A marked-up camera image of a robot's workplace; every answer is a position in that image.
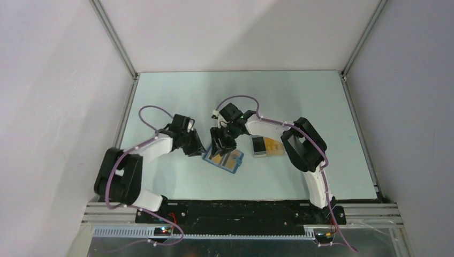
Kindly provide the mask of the blue leather card holder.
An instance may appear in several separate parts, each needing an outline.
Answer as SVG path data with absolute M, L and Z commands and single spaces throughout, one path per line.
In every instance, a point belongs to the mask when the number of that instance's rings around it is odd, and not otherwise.
M 223 156 L 215 155 L 212 156 L 213 147 L 210 144 L 208 146 L 207 152 L 203 154 L 202 159 L 224 171 L 227 171 L 231 174 L 237 173 L 237 170 L 241 166 L 244 158 L 244 153 L 239 150 L 233 150 L 230 153 L 227 153 Z

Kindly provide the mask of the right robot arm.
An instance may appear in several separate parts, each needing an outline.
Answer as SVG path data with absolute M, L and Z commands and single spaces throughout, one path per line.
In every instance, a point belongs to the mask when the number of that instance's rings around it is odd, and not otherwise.
M 220 111 L 214 110 L 212 118 L 217 125 L 210 129 L 211 155 L 226 155 L 237 148 L 236 139 L 241 135 L 254 135 L 280 142 L 292 165 L 304 175 L 313 206 L 312 219 L 327 223 L 333 216 L 336 204 L 323 175 L 328 165 L 327 144 L 306 118 L 292 123 L 264 118 L 256 111 L 241 112 L 229 103 Z

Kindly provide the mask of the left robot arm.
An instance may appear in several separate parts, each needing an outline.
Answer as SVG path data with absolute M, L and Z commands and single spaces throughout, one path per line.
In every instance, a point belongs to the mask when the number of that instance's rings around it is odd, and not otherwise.
M 181 149 L 188 157 L 206 153 L 194 128 L 193 118 L 176 114 L 170 124 L 157 130 L 150 139 L 130 149 L 109 148 L 102 160 L 94 183 L 94 192 L 104 197 L 110 209 L 134 206 L 148 210 L 156 223 L 168 219 L 167 198 L 146 189 L 142 184 L 143 166 L 157 158 Z

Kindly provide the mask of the gold VIP credit card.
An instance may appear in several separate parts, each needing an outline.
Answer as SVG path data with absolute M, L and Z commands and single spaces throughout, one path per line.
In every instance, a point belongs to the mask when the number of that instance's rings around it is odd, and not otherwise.
M 227 169 L 227 171 L 235 173 L 239 166 L 242 164 L 243 157 L 243 152 L 233 150 L 232 152 L 225 155 L 222 164 Z

